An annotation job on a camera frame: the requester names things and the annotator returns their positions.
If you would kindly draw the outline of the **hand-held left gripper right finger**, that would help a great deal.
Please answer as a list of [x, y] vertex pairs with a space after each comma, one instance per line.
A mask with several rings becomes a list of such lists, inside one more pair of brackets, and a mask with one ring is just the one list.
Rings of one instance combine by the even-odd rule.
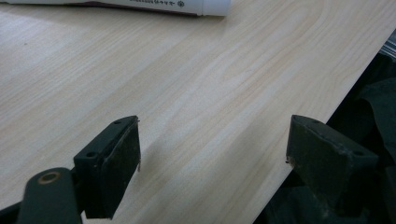
[[335, 213], [358, 215], [378, 156], [318, 120], [293, 115], [287, 161]]

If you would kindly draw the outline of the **white remote-like object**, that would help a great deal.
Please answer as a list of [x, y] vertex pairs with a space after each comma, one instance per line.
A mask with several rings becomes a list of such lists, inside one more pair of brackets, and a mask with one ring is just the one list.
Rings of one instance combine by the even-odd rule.
[[228, 14], [231, 0], [0, 0], [0, 3], [18, 5], [127, 7], [197, 16], [224, 17]]

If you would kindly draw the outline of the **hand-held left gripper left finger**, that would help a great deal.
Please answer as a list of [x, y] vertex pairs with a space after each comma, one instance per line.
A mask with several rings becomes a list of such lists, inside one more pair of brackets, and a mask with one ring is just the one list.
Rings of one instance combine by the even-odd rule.
[[111, 122], [75, 157], [87, 218], [113, 218], [141, 161], [138, 117]]

